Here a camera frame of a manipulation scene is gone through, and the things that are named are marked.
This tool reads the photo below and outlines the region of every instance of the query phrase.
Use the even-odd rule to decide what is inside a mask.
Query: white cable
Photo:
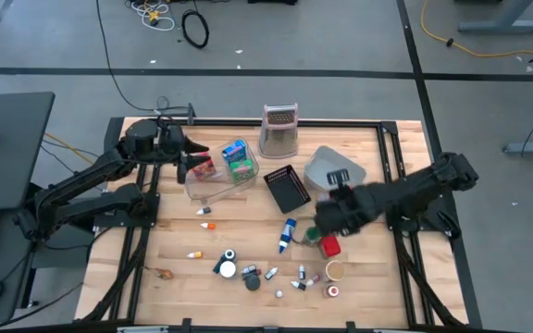
[[[151,8],[153,8],[154,11],[157,11],[160,14],[165,14],[165,13],[167,13],[169,11],[169,8],[167,7],[167,5],[160,5],[160,6],[156,6],[156,5],[157,4],[149,5],[149,6]],[[149,29],[153,29],[153,30],[156,30],[156,31],[172,31],[174,29],[174,27],[176,27],[176,22],[174,22],[174,20],[172,18],[161,18],[161,17],[157,18],[156,20],[157,21],[160,21],[162,19],[168,20],[168,21],[172,22],[172,26],[170,28],[167,28],[167,29],[154,27],[151,24],[145,22],[145,19],[149,18],[149,13],[145,10],[145,6],[144,5],[135,6],[134,3],[130,3],[130,7],[133,10],[135,10],[137,12],[137,14],[141,17],[142,25],[144,25],[145,27],[147,27]]]

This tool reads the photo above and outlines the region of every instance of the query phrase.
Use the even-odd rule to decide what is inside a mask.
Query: blue marker
[[[293,238],[294,230],[295,220],[288,218],[287,222],[285,222],[285,228],[283,229],[283,232],[281,232],[281,239],[279,242],[279,253],[283,253],[283,251],[285,251],[285,248],[287,248],[287,245],[289,245],[289,242]]]

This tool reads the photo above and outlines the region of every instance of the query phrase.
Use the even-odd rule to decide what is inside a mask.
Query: metal grater
[[[265,105],[258,151],[265,158],[297,154],[297,104]]]

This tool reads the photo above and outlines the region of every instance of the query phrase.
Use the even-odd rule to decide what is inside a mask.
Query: white cap
[[[219,273],[224,278],[231,278],[236,274],[236,265],[231,261],[226,261],[219,267]]]

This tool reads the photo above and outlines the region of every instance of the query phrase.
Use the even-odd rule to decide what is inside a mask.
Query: floor
[[[481,59],[447,48],[421,31],[423,0],[404,1],[423,76],[431,79],[425,81],[431,115],[421,107],[422,81],[417,89],[397,2],[199,0],[211,29],[202,51],[186,44],[180,31],[145,28],[120,0],[100,0],[100,7],[118,83],[136,105],[154,107],[164,95],[172,105],[193,103],[199,116],[257,117],[263,104],[297,102],[301,117],[426,120],[428,137],[436,130],[443,150],[464,153],[481,177],[475,189],[455,198],[483,326],[533,332],[533,161],[502,154],[504,144],[524,140],[533,126],[533,63],[527,62],[533,56]],[[93,1],[36,6],[0,0],[2,6],[8,10],[0,15],[0,93],[55,92],[48,132],[99,154],[110,117],[144,115],[126,105],[104,75]],[[430,0],[426,24],[479,52],[533,50],[533,33],[457,32],[459,21],[494,18],[503,6],[508,2]],[[192,4],[171,7],[180,23]],[[523,19],[533,19],[533,5]],[[191,20],[190,29],[198,37],[198,22]],[[67,151],[54,152],[73,169],[86,167]],[[33,181],[46,185],[68,175],[41,154]],[[42,283],[32,298],[54,299],[83,272],[39,271]],[[77,295],[17,325],[67,323]]]

